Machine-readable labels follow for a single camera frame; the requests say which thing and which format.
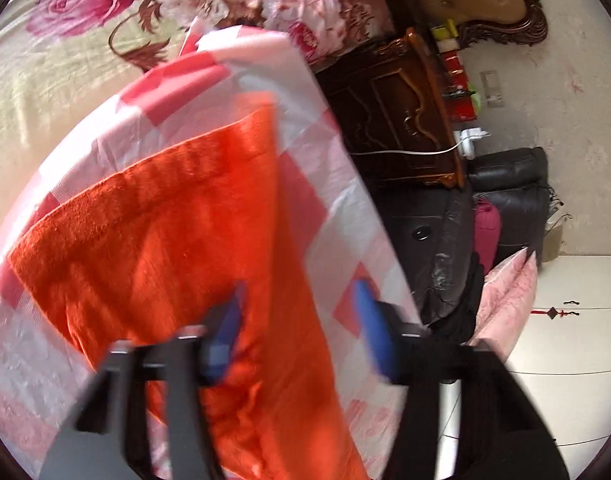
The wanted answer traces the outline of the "floral bed sheet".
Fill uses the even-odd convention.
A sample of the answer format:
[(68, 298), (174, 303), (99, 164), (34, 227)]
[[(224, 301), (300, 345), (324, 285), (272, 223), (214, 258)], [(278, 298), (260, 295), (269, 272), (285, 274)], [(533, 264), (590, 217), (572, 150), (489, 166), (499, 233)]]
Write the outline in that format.
[(0, 17), (0, 227), (34, 171), (96, 106), (176, 57), (211, 0), (128, 0), (80, 35), (28, 28), (47, 0), (11, 0)]

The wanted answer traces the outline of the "pink floral pillow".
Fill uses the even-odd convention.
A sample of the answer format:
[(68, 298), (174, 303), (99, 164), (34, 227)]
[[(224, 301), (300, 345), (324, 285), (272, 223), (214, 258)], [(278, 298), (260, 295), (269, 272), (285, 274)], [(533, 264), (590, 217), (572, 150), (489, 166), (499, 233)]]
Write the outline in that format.
[(500, 262), (485, 277), (476, 328), (469, 343), (491, 344), (505, 362), (525, 328), (537, 296), (537, 255), (528, 248)]

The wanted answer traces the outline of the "red white checkered tablecloth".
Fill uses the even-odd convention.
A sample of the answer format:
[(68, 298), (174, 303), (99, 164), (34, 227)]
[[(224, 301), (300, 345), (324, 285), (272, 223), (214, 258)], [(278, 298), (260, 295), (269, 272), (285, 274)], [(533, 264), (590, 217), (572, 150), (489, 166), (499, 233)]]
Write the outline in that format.
[(385, 470), (404, 391), (380, 378), (354, 309), (367, 278), (418, 320), (403, 270), (345, 149), (311, 67), (283, 32), (192, 28), (182, 50), (96, 106), (51, 150), (0, 227), (0, 440), (37, 478), (57, 431), (100, 365), (52, 326), (9, 255), (51, 211), (167, 148), (232, 124), (248, 93), (275, 106), (275, 148), (290, 229), (326, 337), (335, 388), (365, 467)]

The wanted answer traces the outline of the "orange pants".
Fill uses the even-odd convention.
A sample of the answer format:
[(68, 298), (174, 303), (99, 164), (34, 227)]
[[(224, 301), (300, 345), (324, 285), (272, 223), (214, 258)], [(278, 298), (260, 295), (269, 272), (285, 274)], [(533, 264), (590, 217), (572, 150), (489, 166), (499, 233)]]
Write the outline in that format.
[(49, 323), (99, 365), (120, 339), (174, 340), (235, 301), (224, 366), (194, 390), (220, 463), (245, 479), (362, 479), (333, 364), (290, 229), (275, 106), (148, 157), (36, 223), (9, 261)]

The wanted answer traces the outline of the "black garment on chair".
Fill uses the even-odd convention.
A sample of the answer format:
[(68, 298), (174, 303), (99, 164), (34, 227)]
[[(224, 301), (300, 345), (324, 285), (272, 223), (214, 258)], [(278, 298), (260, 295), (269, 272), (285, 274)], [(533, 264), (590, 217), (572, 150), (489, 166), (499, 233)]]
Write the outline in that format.
[(483, 284), (484, 267), (479, 254), (473, 252), (462, 296), (450, 314), (429, 325), (433, 337), (453, 344), (467, 344), (473, 338)]

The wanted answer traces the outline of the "maroon cushion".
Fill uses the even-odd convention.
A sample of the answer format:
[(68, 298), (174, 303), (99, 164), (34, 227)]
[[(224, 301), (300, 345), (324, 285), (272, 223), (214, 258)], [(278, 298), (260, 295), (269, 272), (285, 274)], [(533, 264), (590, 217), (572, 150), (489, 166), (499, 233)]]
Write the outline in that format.
[(488, 200), (477, 200), (473, 211), (475, 229), (473, 230), (473, 249), (479, 255), (483, 272), (488, 274), (493, 268), (502, 219), (497, 208)]

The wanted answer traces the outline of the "red hanging wall ornament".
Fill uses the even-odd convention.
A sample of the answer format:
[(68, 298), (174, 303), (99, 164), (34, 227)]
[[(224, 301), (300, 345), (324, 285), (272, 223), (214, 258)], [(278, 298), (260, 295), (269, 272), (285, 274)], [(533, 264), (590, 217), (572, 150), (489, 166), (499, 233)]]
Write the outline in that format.
[(566, 316), (579, 316), (580, 313), (575, 310), (570, 310), (570, 307), (578, 307), (580, 303), (575, 300), (568, 300), (563, 303), (562, 308), (549, 307), (548, 309), (532, 309), (531, 315), (544, 315), (550, 320), (554, 318), (565, 318)]

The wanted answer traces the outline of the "dark wooden nightstand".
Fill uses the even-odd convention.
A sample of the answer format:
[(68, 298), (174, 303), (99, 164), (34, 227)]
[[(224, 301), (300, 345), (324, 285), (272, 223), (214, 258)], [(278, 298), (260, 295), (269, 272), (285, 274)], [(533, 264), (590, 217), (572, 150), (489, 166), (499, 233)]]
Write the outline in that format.
[(423, 36), (363, 44), (316, 74), (345, 149), (367, 183), (466, 183), (443, 100), (447, 77)]

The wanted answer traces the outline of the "wall power outlet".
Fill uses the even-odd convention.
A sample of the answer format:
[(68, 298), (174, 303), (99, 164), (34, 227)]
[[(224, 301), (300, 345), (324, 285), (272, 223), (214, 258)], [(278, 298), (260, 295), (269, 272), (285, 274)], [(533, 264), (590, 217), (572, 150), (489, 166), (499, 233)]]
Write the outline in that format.
[(484, 98), (488, 107), (503, 107), (505, 105), (501, 80), (496, 70), (484, 70), (480, 73)]

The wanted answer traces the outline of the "red box on nightstand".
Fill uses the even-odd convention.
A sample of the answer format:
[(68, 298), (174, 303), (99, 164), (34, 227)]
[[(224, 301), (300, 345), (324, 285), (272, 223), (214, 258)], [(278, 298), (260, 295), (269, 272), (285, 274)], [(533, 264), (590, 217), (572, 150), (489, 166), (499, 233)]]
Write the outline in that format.
[(447, 84), (443, 90), (443, 100), (453, 122), (473, 122), (478, 112), (473, 97), (476, 91), (470, 86), (469, 77), (457, 50), (440, 54), (447, 72)]

